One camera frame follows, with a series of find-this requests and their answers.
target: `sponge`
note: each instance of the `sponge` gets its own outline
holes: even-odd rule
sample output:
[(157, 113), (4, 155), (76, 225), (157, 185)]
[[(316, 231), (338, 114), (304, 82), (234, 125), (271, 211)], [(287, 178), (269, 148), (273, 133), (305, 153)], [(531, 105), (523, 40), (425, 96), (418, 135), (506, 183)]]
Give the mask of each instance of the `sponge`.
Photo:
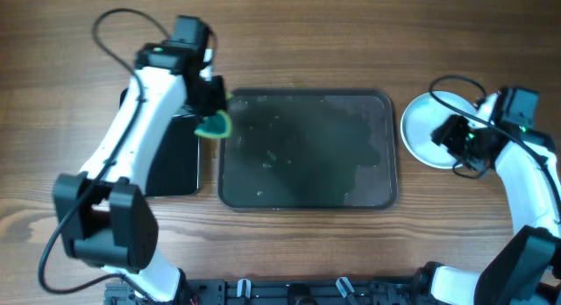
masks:
[(224, 110), (218, 110), (216, 115), (205, 117), (201, 124), (197, 125), (195, 135), (202, 138), (228, 138), (231, 134), (231, 119)]

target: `wooden table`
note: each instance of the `wooden table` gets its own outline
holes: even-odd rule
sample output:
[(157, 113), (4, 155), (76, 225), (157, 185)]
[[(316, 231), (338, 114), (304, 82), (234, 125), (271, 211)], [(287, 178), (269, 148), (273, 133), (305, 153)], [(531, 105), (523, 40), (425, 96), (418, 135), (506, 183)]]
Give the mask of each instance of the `wooden table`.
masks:
[[(117, 111), (127, 73), (92, 43), (110, 8), (179, 14), (212, 25), (216, 71), (237, 87), (380, 88), (396, 120), (429, 82), (464, 74), (490, 91), (540, 91), (539, 129), (561, 145), (561, 0), (0, 0), (0, 303), (98, 304), (103, 285), (67, 298), (36, 279), (56, 220), (51, 189), (76, 173)], [(161, 40), (147, 22), (117, 16), (103, 39), (131, 60)], [(454, 91), (474, 101), (459, 84)], [(159, 248), (188, 278), (336, 278), (411, 274), (426, 261), (481, 271), (512, 236), (500, 179), (463, 180), (415, 160), (398, 141), (401, 194), (373, 213), (239, 214), (216, 197), (217, 146), (205, 144), (202, 191), (151, 201)], [(48, 281), (101, 274), (60, 245)]]

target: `white plate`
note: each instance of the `white plate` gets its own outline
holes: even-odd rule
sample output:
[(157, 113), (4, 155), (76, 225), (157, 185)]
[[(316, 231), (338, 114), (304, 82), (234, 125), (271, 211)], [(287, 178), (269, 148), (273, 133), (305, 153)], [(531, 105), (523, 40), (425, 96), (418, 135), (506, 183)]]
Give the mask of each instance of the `white plate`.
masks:
[[(435, 95), (462, 111), (476, 113), (461, 96), (447, 91), (435, 91)], [(430, 134), (452, 114), (457, 113), (438, 103), (429, 93), (418, 96), (409, 104), (401, 117), (401, 138), (415, 158), (434, 168), (452, 168), (456, 159), (448, 154), (444, 145), (438, 146), (430, 138)]]

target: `wire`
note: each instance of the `wire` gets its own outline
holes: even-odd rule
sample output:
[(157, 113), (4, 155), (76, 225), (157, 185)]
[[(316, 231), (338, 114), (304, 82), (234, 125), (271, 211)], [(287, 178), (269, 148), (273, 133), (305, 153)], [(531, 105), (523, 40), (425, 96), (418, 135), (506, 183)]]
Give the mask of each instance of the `wire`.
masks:
[(147, 293), (145, 291), (143, 291), (141, 288), (136, 286), (136, 284), (134, 284), (134, 282), (131, 282), (130, 280), (128, 280), (126, 278), (126, 276), (124, 276), (123, 274), (119, 274), (119, 273), (107, 274), (107, 275), (101, 276), (97, 279), (94, 279), (94, 280), (91, 280), (89, 282), (83, 283), (83, 284), (81, 284), (77, 287), (71, 287), (71, 288), (50, 287), (46, 283), (46, 278), (45, 278), (46, 261), (49, 258), (49, 255), (51, 253), (51, 250), (53, 249), (54, 243), (56, 242), (56, 239), (62, 233), (62, 230), (64, 229), (64, 227), (66, 227), (70, 218), (72, 218), (72, 216), (76, 213), (76, 211), (78, 211), (78, 209), (91, 196), (91, 194), (93, 193), (93, 191), (96, 187), (96, 184), (107, 174), (109, 169), (116, 164), (117, 156), (118, 156), (121, 148), (123, 147), (123, 144), (126, 141), (127, 137), (131, 133), (132, 128), (134, 127), (134, 125), (135, 125), (135, 123), (138, 119), (138, 116), (140, 115), (142, 104), (145, 101), (144, 84), (142, 83), (142, 80), (140, 79), (138, 74), (134, 71), (134, 69), (129, 64), (127, 64), (124, 60), (122, 60), (116, 54), (114, 54), (99, 39), (99, 25), (109, 15), (120, 13), (120, 12), (133, 13), (133, 14), (137, 14), (137, 15), (143, 17), (143, 18), (146, 18), (147, 20), (152, 22), (156, 27), (158, 27), (158, 29), (166, 36), (166, 39), (169, 39), (169, 33), (166, 31), (166, 29), (160, 23), (158, 23), (158, 21), (156, 21), (154, 18), (150, 17), (149, 15), (145, 14), (142, 11), (136, 11), (136, 10), (128, 9), (128, 8), (117, 8), (117, 9), (114, 9), (114, 10), (106, 11), (96, 19), (96, 21), (94, 22), (94, 24), (92, 26), (91, 35), (92, 35), (92, 38), (93, 38), (94, 42), (96, 43), (96, 45), (99, 48), (101, 48), (105, 53), (107, 53), (107, 55), (109, 55), (113, 60), (115, 60), (117, 63), (119, 63), (124, 69), (126, 69), (132, 75), (132, 77), (135, 79), (135, 81), (137, 82), (137, 84), (138, 84), (138, 98), (137, 98), (138, 103), (137, 103), (136, 109), (134, 110), (134, 112), (132, 114), (131, 121), (128, 123), (128, 125), (124, 129), (123, 135), (118, 140), (118, 142), (115, 145), (115, 148), (113, 149), (113, 151), (111, 152), (109, 158), (106, 161), (104, 161), (104, 165), (103, 165), (102, 169), (100, 170), (99, 174), (97, 174), (97, 176), (94, 178), (94, 180), (88, 185), (88, 187), (78, 197), (75, 204), (70, 208), (68, 213), (60, 220), (59, 225), (56, 227), (56, 229), (54, 229), (53, 235), (51, 235), (48, 242), (46, 243), (45, 250), (43, 251), (43, 254), (41, 255), (41, 260), (39, 262), (38, 277), (39, 277), (39, 284), (41, 285), (41, 287), (43, 287), (43, 289), (45, 289), (47, 292), (52, 293), (52, 294), (71, 294), (71, 293), (74, 293), (74, 292), (81, 291), (85, 288), (91, 287), (91, 286), (93, 286), (93, 285), (95, 285), (95, 284), (97, 284), (97, 283), (99, 283), (103, 280), (112, 279), (112, 278), (120, 278), (121, 280), (124, 280), (126, 283), (128, 283), (131, 287), (135, 288), (144, 297), (147, 297)]
[(459, 80), (462, 82), (469, 82), (472, 85), (474, 85), (475, 87), (477, 87), (479, 90), (481, 90), (481, 92), (483, 93), (483, 96), (486, 96), (486, 91), (483, 88), (483, 86), (481, 86), (478, 82), (469, 79), (467, 77), (464, 76), (460, 76), (460, 75), (446, 75), (446, 76), (442, 76), (442, 77), (438, 77), (436, 78), (434, 81), (432, 81), (429, 85), (429, 93), (430, 95), (440, 104), (442, 104), (444, 107), (458, 113), (461, 116), (467, 117), (475, 122), (479, 122), (483, 125), (486, 125), (487, 127), (499, 132), (500, 134), (506, 136), (508, 139), (512, 140), (513, 142), (515, 142), (517, 145), (519, 145), (526, 153), (528, 153), (533, 159), (534, 161), (537, 163), (538, 166), (540, 166), (540, 169), (543, 172), (543, 175), (545, 175), (545, 179), (549, 182), (550, 187), (551, 187), (551, 192), (553, 193), (553, 197), (555, 199), (555, 204), (557, 206), (557, 213), (559, 214), (559, 216), (561, 217), (561, 199), (559, 199), (559, 192), (557, 190), (557, 186), (555, 184), (555, 181), (553, 180), (553, 177), (551, 176), (550, 171), (547, 168), (546, 165), (546, 161), (547, 158), (539, 155), (537, 152), (535, 152), (533, 149), (531, 149), (529, 146), (527, 146), (526, 144), (524, 144), (524, 142), (522, 142), (519, 138), (513, 136), (512, 134), (508, 133), (507, 131), (502, 130), (500, 127), (496, 126), (495, 124), (492, 124), (490, 122), (487, 122), (479, 117), (475, 117), (474, 115), (464, 112), (450, 104), (448, 104), (447, 102), (445, 102), (444, 100), (440, 99), (438, 96), (436, 96), (434, 94), (434, 88), (435, 86), (442, 81), (446, 81), (446, 80)]
[(485, 174), (489, 171), (489, 169), (491, 168), (490, 166), (485, 167), (485, 169), (483, 169), (482, 171), (478, 172), (476, 175), (469, 175), (469, 174), (462, 174), (460, 172), (458, 172), (458, 170), (456, 170), (456, 168), (458, 167), (458, 165), (460, 164), (460, 161), (457, 160), (456, 163), (454, 164), (454, 166), (452, 166), (452, 172), (457, 175), (460, 176), (462, 178), (467, 178), (467, 179), (479, 179), (482, 178), (483, 176), (485, 176)]
[(212, 31), (212, 29), (210, 29), (210, 37), (212, 38), (212, 57), (210, 58), (210, 60), (207, 60), (202, 64), (202, 68), (205, 68), (208, 65), (212, 64), (214, 62), (214, 58), (217, 56), (218, 36), (214, 31)]

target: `gray tray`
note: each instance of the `gray tray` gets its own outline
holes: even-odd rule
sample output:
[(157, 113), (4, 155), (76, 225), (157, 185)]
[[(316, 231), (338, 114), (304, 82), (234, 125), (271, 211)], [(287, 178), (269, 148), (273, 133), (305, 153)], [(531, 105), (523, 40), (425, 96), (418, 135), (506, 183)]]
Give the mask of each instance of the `gray tray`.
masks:
[(218, 195), (235, 210), (384, 209), (398, 196), (394, 112), (377, 89), (236, 89)]

